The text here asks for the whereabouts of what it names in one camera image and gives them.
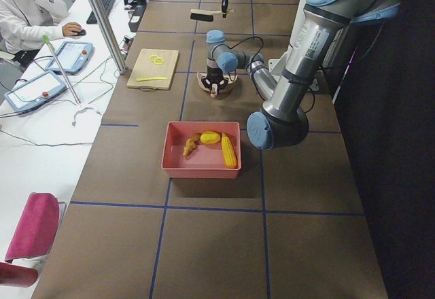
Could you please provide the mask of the person right hand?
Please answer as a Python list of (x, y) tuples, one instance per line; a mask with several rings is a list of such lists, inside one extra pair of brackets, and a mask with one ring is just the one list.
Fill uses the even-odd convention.
[(81, 25), (76, 22), (68, 22), (67, 24), (64, 24), (62, 26), (62, 32), (64, 37), (78, 36), (81, 30)]

